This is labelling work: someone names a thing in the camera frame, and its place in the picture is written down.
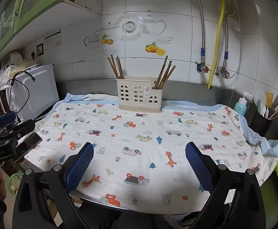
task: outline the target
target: yellow gas hose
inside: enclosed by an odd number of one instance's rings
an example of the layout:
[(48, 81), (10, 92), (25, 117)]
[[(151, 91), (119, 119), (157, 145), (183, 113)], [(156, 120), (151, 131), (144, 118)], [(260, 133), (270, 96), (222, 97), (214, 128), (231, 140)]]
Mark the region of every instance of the yellow gas hose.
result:
[(215, 70), (216, 64), (217, 64), (218, 47), (219, 47), (219, 43), (220, 43), (220, 34), (221, 34), (221, 28), (222, 28), (224, 13), (225, 13), (225, 0), (221, 0), (221, 12), (220, 12), (220, 17), (218, 19), (217, 32), (216, 32), (216, 38), (215, 38), (214, 58), (213, 58), (212, 68), (211, 68), (211, 71), (210, 71), (210, 76), (209, 76), (207, 89), (211, 89), (213, 74), (214, 74), (214, 70)]

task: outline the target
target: white appliance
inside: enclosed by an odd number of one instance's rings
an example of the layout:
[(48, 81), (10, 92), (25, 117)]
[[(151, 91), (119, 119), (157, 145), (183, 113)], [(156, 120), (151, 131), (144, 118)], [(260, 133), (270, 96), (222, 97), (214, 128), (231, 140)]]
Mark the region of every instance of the white appliance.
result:
[[(22, 82), (30, 91), (27, 104), (17, 113), (21, 121), (36, 119), (43, 111), (59, 100), (52, 64), (32, 66), (25, 71), (30, 73), (36, 80), (33, 82), (26, 73), (16, 76), (16, 79)], [(0, 87), (0, 103), (3, 111), (8, 112), (10, 89), (4, 86)], [(11, 90), (10, 110), (18, 112), (25, 104), (27, 98), (27, 89), (16, 81)]]

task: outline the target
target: cabinet handle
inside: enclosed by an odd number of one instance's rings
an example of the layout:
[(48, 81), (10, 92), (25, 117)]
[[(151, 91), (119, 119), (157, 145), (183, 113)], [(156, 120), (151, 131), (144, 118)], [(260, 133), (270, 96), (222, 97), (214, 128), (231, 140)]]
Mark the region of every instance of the cabinet handle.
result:
[(19, 12), (19, 3), (20, 3), (21, 0), (17, 0), (17, 6), (16, 6), (16, 10), (15, 10), (15, 15), (18, 16), (18, 12)]

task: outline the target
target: beige plastic utensil holder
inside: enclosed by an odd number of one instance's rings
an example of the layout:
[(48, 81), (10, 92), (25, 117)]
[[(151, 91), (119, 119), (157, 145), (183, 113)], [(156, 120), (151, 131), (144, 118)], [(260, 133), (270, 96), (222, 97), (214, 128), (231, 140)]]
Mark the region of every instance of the beige plastic utensil holder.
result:
[(159, 113), (162, 90), (154, 90), (156, 77), (124, 76), (117, 79), (119, 108), (135, 112)]

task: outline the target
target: paper notice on wall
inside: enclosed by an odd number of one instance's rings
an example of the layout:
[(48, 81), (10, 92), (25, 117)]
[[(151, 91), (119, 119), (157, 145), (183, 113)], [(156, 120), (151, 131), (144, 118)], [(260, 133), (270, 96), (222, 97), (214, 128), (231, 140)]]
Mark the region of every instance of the paper notice on wall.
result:
[(58, 31), (56, 33), (53, 33), (45, 37), (45, 42), (44, 42), (45, 50), (59, 46), (61, 44), (62, 44), (61, 31)]

